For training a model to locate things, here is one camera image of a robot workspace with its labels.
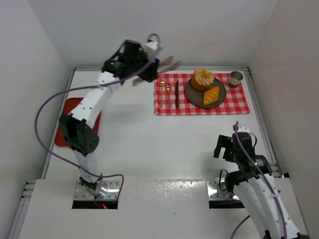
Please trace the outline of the metal tongs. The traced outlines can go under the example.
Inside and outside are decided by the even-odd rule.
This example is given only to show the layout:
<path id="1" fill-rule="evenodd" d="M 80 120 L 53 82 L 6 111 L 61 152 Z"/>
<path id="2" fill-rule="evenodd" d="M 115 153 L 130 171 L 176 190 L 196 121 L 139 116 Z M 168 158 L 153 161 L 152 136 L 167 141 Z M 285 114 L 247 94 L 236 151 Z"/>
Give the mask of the metal tongs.
<path id="1" fill-rule="evenodd" d="M 168 71 L 176 70 L 181 65 L 181 61 L 173 62 L 173 60 L 174 60 L 173 56 L 169 56 L 163 60 L 166 62 L 166 65 L 161 68 L 158 68 L 157 70 L 158 76 Z"/>

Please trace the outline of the orange croissant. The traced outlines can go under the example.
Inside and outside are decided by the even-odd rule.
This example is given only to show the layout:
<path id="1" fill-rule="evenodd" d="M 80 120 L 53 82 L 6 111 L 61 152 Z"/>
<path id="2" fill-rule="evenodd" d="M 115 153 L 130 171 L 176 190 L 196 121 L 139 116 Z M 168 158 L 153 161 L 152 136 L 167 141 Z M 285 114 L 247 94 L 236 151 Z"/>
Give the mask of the orange croissant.
<path id="1" fill-rule="evenodd" d="M 212 87 L 211 89 L 204 92 L 203 104 L 205 106 L 212 104 L 218 101 L 218 98 L 219 98 L 219 87 L 218 86 Z"/>

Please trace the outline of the round orange bread bun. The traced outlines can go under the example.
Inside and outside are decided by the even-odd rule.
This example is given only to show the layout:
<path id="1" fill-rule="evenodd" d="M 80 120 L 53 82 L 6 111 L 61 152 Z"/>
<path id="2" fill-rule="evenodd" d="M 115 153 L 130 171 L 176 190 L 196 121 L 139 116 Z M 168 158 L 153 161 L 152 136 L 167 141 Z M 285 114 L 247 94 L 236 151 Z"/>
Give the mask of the round orange bread bun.
<path id="1" fill-rule="evenodd" d="M 215 77 L 212 72 L 201 68 L 194 71 L 190 83 L 195 90 L 203 92 L 210 89 L 214 79 Z"/>

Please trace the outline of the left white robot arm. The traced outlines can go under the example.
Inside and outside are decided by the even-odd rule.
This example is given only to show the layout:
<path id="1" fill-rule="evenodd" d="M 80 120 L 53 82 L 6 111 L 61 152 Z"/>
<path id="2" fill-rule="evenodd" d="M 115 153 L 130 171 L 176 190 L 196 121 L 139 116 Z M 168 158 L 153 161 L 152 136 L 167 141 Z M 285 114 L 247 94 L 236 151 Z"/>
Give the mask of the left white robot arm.
<path id="1" fill-rule="evenodd" d="M 59 119 L 60 129 L 80 166 L 80 183 L 95 198 L 106 195 L 106 185 L 99 172 L 95 150 L 99 136 L 93 130 L 100 112 L 112 94 L 136 73 L 144 81 L 157 77 L 159 60 L 155 57 L 161 44 L 148 40 L 140 44 L 125 40 L 120 48 L 105 61 L 94 84 L 81 102 Z"/>

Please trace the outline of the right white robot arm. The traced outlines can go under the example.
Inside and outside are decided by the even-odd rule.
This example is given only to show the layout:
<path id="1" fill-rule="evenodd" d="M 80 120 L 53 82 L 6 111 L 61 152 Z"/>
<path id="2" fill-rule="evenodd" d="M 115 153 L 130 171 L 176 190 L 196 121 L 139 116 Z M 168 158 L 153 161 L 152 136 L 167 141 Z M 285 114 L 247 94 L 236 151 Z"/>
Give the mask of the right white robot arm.
<path id="1" fill-rule="evenodd" d="M 267 159 L 255 153 L 256 143 L 248 132 L 236 132 L 231 137 L 220 135 L 214 150 L 218 158 L 225 149 L 223 159 L 236 163 L 237 171 L 226 172 L 219 190 L 227 191 L 227 201 L 233 195 L 247 210 L 262 239 L 307 239 L 288 214 L 275 185 L 273 172 Z"/>

